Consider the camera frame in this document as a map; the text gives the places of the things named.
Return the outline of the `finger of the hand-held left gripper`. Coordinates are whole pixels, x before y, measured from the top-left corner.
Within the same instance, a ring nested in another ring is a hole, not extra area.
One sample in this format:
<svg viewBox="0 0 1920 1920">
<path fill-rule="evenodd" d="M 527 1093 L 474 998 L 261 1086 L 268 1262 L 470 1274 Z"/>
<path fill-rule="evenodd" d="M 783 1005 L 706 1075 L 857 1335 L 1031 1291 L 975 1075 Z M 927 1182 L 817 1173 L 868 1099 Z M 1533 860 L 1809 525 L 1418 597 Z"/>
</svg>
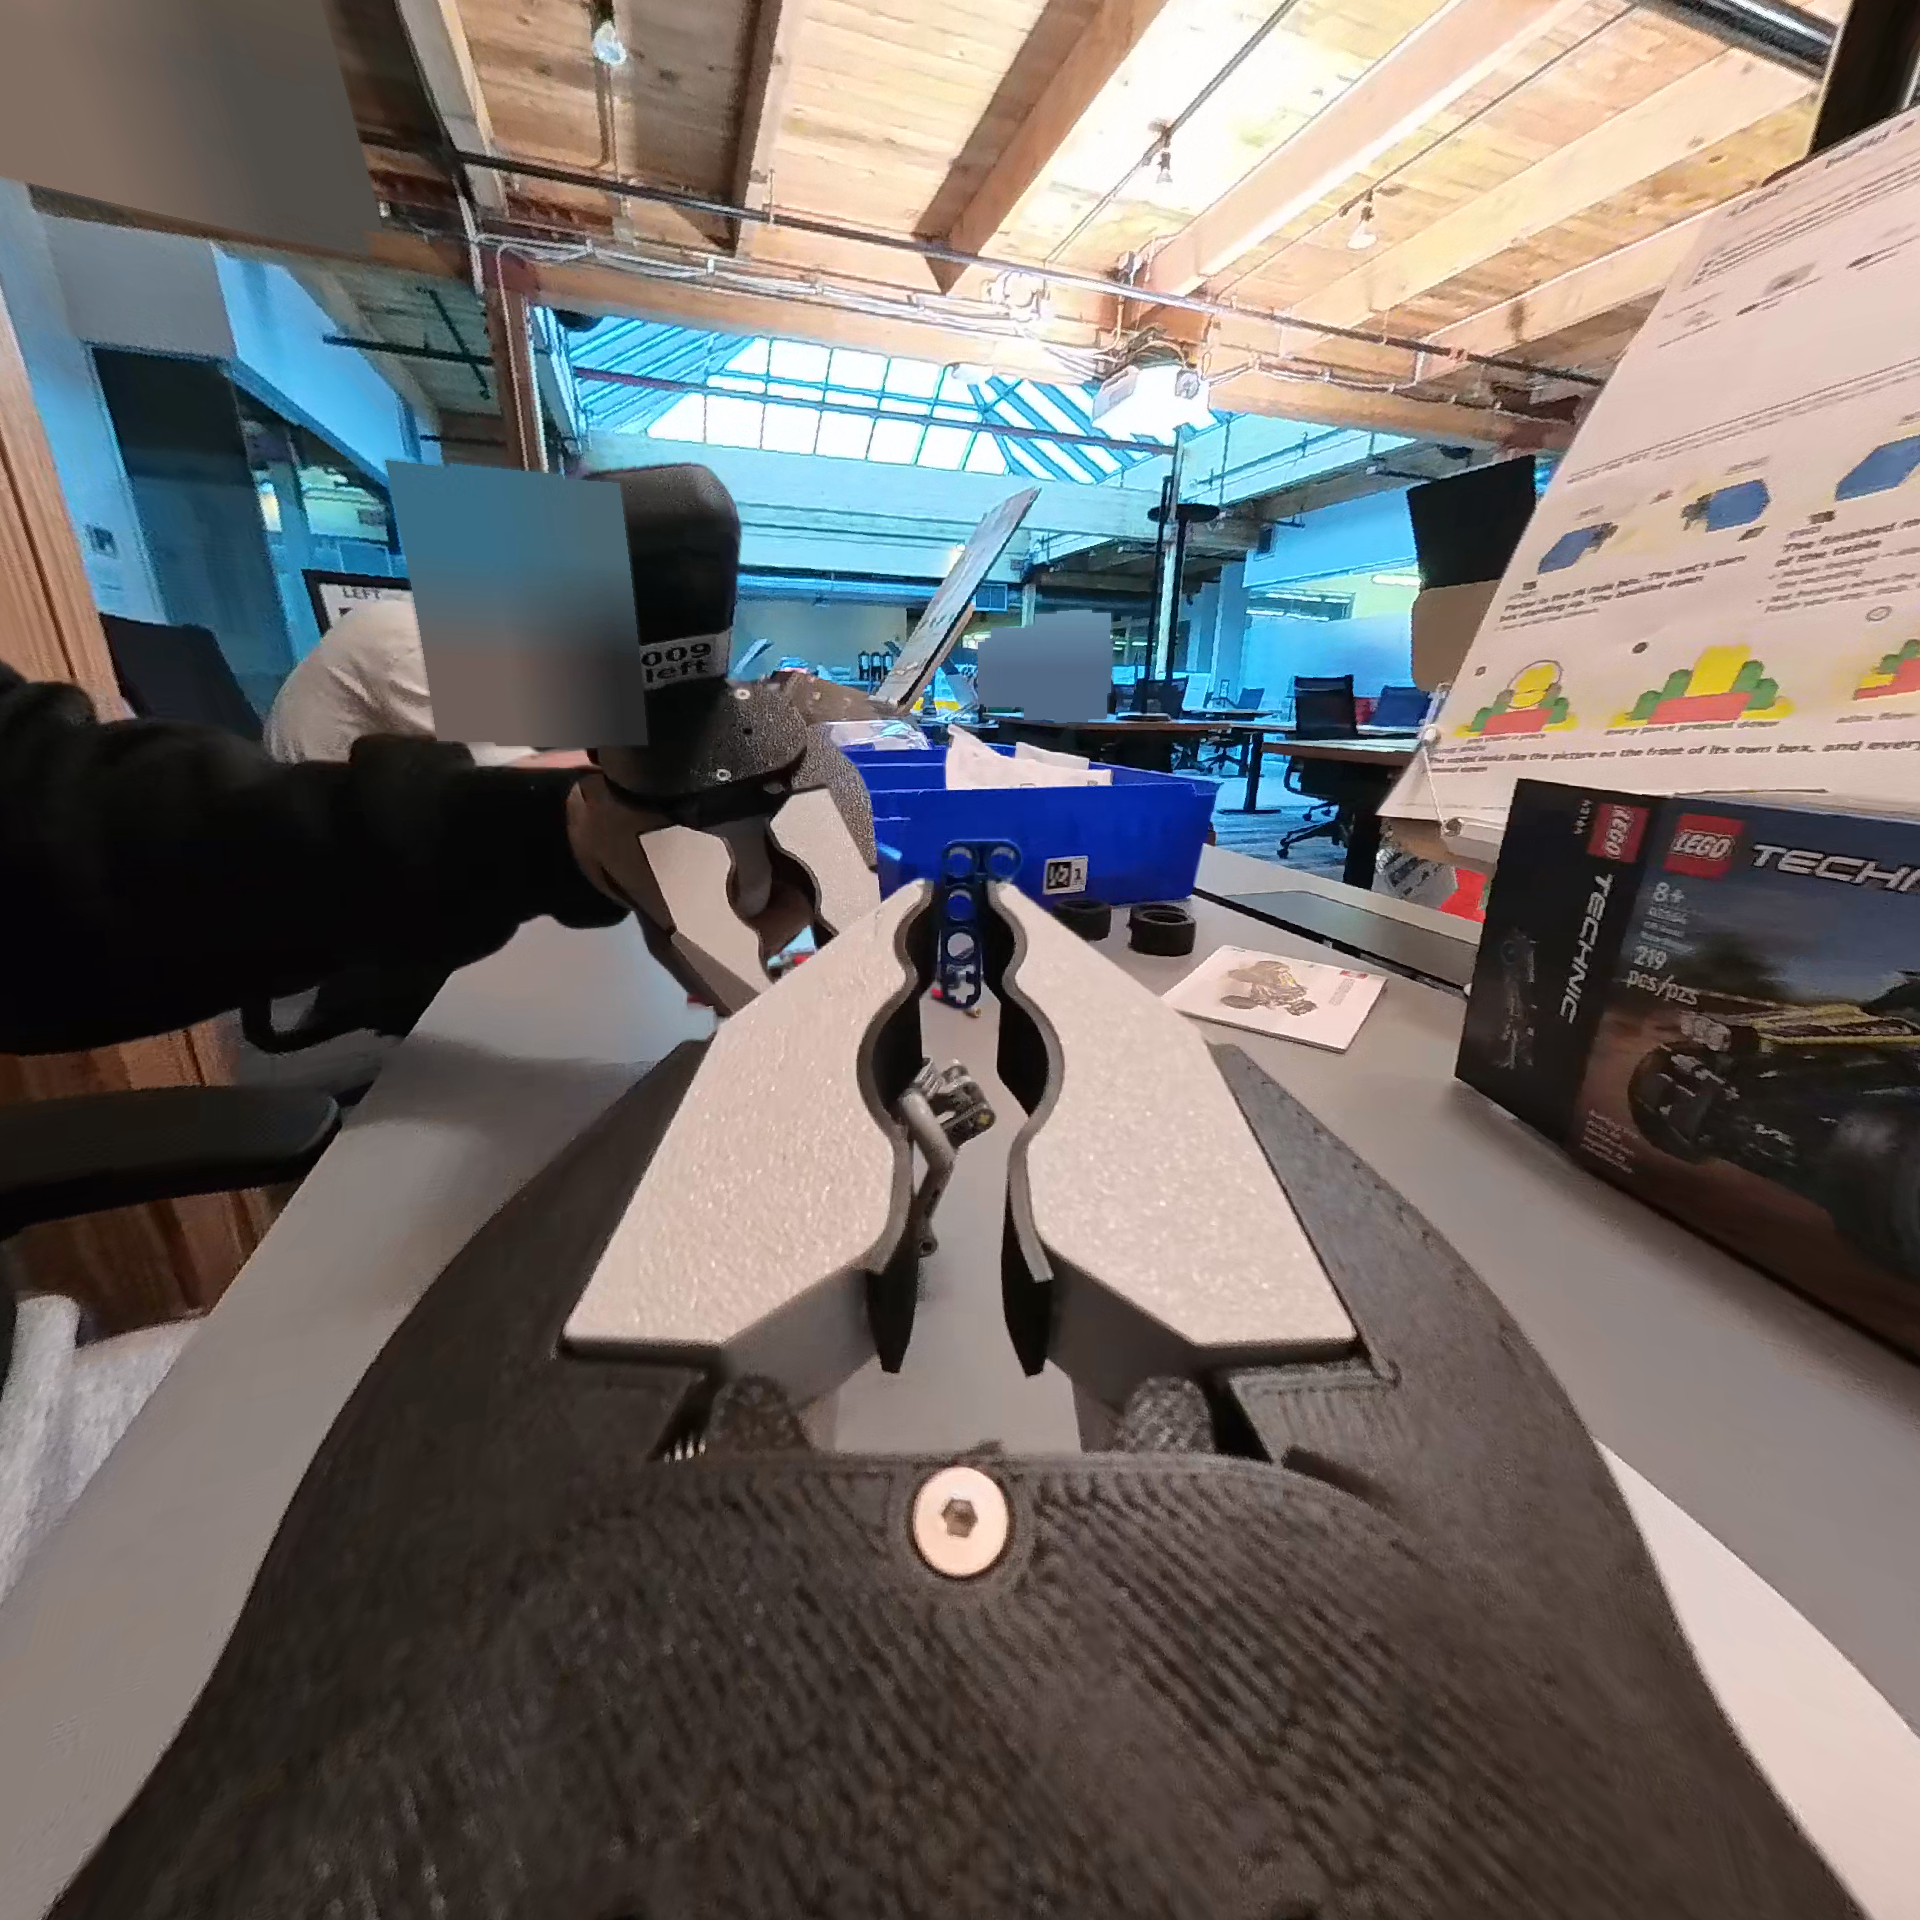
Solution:
<svg viewBox="0 0 1920 1920">
<path fill-rule="evenodd" d="M 732 1016 L 772 983 L 781 893 L 766 822 L 660 822 L 641 832 L 637 852 L 670 960 L 692 994 Z"/>
<path fill-rule="evenodd" d="M 772 815 L 772 952 L 801 935 L 823 946 L 881 902 L 874 852 L 828 789 L 801 791 Z"/>
</svg>

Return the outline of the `clear plastic bags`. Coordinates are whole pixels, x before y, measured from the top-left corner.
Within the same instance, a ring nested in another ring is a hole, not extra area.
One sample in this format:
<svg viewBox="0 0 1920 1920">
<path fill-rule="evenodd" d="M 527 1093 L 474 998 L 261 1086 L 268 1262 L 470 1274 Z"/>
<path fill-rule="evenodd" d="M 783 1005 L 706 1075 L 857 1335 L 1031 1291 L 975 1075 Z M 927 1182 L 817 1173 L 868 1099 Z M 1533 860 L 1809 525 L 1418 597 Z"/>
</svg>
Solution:
<svg viewBox="0 0 1920 1920">
<path fill-rule="evenodd" d="M 1114 767 L 1086 756 L 1014 742 L 999 749 L 975 734 L 953 730 L 945 756 L 948 791 L 1103 789 Z"/>
</svg>

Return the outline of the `partly built lego vehicle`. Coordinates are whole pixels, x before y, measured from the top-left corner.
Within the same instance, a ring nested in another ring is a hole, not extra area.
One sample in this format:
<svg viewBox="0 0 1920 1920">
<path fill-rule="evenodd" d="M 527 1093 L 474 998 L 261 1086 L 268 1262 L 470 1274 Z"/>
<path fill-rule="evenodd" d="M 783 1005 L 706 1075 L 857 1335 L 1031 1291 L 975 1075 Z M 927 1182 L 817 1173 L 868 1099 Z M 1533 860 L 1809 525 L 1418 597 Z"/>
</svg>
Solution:
<svg viewBox="0 0 1920 1920">
<path fill-rule="evenodd" d="M 900 1095 L 895 1118 L 919 1159 L 907 1211 L 910 1248 L 919 1260 L 927 1260 L 939 1245 L 935 1220 L 958 1156 L 997 1124 L 997 1114 L 966 1068 L 925 1061 Z"/>
</svg>

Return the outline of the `person's left forearm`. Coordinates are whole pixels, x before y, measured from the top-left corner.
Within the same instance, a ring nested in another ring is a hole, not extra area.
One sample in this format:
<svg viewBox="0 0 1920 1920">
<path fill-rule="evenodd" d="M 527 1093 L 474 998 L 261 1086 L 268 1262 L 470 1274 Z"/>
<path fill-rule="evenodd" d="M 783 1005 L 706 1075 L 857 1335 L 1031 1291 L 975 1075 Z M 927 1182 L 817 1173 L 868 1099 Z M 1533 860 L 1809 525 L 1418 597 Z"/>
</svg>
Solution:
<svg viewBox="0 0 1920 1920">
<path fill-rule="evenodd" d="M 527 922 L 614 925 L 574 787 L 421 739 L 276 760 L 4 664 L 3 1050 L 147 1039 L 349 970 L 443 975 Z"/>
</svg>

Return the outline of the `white printed paper sign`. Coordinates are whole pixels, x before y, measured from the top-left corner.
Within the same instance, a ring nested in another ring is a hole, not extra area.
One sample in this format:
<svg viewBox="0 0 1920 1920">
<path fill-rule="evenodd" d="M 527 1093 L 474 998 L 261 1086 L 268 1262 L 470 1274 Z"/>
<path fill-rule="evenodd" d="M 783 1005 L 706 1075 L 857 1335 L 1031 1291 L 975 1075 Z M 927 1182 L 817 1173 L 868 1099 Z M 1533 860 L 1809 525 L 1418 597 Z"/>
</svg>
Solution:
<svg viewBox="0 0 1920 1920">
<path fill-rule="evenodd" d="M 1918 125 L 1717 211 L 1603 388 L 1382 815 L 1518 781 L 1918 800 Z"/>
</svg>

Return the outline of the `thin blue angled lego liftarm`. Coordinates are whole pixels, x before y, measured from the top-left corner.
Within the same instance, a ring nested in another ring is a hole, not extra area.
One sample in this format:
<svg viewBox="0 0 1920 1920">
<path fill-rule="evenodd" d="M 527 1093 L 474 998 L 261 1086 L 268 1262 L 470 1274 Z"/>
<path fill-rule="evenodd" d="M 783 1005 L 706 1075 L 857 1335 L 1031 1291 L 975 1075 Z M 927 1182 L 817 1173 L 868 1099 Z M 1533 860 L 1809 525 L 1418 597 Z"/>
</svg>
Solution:
<svg viewBox="0 0 1920 1920">
<path fill-rule="evenodd" d="M 939 854 L 932 994 L 962 1015 L 973 1016 L 999 991 L 1014 955 L 997 891 L 1014 890 L 1019 870 L 1019 848 L 1001 839 L 948 843 Z"/>
</svg>

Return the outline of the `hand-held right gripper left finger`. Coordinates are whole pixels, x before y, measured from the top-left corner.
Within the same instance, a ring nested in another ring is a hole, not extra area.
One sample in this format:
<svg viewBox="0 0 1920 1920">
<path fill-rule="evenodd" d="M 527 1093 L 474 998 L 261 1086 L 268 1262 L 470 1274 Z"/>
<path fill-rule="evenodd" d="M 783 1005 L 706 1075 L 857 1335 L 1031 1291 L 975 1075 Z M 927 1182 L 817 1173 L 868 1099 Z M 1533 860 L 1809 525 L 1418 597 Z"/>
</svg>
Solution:
<svg viewBox="0 0 1920 1920">
<path fill-rule="evenodd" d="M 855 1376 L 868 1282 L 910 1245 L 925 884 L 906 884 L 709 1043 L 563 1339 L 718 1376 Z"/>
</svg>

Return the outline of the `person's left hand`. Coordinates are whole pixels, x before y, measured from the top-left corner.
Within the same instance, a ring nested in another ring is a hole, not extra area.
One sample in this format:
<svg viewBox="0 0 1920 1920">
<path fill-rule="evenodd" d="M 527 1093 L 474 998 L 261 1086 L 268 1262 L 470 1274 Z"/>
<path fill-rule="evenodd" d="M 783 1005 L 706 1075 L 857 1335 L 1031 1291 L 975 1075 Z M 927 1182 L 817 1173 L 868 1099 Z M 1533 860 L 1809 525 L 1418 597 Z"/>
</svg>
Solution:
<svg viewBox="0 0 1920 1920">
<path fill-rule="evenodd" d="M 566 845 L 587 880 L 627 904 L 658 964 L 686 989 L 691 1004 L 716 1000 L 686 952 L 677 946 L 677 923 L 653 874 L 643 839 L 674 824 L 663 813 L 633 805 L 602 772 L 585 772 L 566 796 Z"/>
</svg>

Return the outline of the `blue storage bin white tag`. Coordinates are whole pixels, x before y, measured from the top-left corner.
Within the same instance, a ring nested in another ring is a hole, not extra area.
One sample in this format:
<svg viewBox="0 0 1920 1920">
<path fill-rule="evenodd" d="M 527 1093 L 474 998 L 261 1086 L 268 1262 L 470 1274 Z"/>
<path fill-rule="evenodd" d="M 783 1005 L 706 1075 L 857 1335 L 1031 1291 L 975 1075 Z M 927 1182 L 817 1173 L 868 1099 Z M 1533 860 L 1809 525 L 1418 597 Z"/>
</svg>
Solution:
<svg viewBox="0 0 1920 1920">
<path fill-rule="evenodd" d="M 1194 891 L 1215 787 L 1121 766 L 1103 789 L 945 791 L 911 803 L 903 815 L 870 813 L 884 896 L 937 880 L 948 843 L 999 839 L 1019 848 L 1014 884 L 1038 900 L 1139 904 Z"/>
</svg>

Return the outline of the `lego set cardboard box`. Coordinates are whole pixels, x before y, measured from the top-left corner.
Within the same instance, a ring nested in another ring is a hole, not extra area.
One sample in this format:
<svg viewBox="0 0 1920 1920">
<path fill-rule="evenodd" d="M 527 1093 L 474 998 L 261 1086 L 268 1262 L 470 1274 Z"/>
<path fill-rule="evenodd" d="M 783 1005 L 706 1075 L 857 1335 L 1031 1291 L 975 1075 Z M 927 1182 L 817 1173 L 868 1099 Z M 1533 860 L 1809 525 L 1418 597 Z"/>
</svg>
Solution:
<svg viewBox="0 0 1920 1920">
<path fill-rule="evenodd" d="M 1457 1079 L 1918 1355 L 1918 824 L 1523 779 Z"/>
</svg>

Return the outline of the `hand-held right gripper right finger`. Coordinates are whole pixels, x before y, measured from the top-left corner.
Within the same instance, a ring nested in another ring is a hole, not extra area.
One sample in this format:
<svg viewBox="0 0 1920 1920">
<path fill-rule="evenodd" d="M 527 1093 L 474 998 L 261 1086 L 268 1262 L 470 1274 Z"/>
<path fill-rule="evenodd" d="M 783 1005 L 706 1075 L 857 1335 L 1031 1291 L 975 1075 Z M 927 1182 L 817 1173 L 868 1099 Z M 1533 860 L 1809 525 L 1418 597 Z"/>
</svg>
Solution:
<svg viewBox="0 0 1920 1920">
<path fill-rule="evenodd" d="M 999 1291 L 1028 1373 L 1345 1359 L 1349 1307 L 1209 1045 L 1014 884 L 991 886 L 997 1075 L 1019 1107 Z"/>
</svg>

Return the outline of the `black computer monitor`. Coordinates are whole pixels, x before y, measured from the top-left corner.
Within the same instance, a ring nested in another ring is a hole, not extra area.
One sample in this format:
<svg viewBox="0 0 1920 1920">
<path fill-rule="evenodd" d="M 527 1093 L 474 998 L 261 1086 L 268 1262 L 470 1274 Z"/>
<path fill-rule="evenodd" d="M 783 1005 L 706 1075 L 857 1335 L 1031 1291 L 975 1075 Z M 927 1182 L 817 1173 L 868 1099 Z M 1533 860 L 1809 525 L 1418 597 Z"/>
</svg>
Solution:
<svg viewBox="0 0 1920 1920">
<path fill-rule="evenodd" d="M 1539 493 L 1532 454 L 1410 487 L 1406 507 L 1422 589 L 1500 586 Z"/>
</svg>

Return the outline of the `tilted grey panel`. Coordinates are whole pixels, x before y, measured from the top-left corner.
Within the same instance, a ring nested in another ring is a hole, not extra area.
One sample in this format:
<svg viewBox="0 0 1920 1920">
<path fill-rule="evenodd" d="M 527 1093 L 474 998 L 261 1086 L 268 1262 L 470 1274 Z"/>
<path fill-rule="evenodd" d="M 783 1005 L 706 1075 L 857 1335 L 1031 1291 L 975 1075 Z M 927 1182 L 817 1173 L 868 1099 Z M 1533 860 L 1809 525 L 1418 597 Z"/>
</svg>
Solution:
<svg viewBox="0 0 1920 1920">
<path fill-rule="evenodd" d="M 1039 487 L 1023 487 L 1021 491 L 1007 493 L 975 523 L 935 595 L 927 598 L 899 660 L 874 692 L 874 701 L 882 715 L 910 712 L 927 695 L 931 683 L 948 658 L 973 607 L 975 589 L 988 581 L 988 574 L 1038 501 Z"/>
</svg>

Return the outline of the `blue plastic storage bin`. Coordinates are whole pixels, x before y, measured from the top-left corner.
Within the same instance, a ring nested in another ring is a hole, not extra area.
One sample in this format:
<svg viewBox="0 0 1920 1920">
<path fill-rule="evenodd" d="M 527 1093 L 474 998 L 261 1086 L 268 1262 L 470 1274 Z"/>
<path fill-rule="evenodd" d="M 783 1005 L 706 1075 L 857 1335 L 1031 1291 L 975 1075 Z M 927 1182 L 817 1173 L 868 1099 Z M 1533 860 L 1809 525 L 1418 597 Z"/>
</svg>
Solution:
<svg viewBox="0 0 1920 1920">
<path fill-rule="evenodd" d="M 868 789 L 876 819 L 903 815 L 914 806 L 911 796 L 945 794 L 948 787 L 948 742 L 945 739 L 931 742 L 910 742 L 903 736 L 855 741 L 843 746 L 841 755 L 849 756 Z"/>
</svg>

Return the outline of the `white ceiling projector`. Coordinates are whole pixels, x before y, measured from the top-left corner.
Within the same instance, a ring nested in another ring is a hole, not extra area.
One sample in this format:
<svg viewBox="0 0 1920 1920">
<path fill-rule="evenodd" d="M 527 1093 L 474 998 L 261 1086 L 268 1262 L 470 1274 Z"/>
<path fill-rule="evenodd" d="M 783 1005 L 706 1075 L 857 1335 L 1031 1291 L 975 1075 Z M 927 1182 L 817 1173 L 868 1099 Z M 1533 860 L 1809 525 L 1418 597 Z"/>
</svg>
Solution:
<svg viewBox="0 0 1920 1920">
<path fill-rule="evenodd" d="M 1093 388 L 1093 430 L 1110 440 L 1171 440 L 1214 423 L 1209 381 L 1182 360 L 1135 364 Z"/>
</svg>

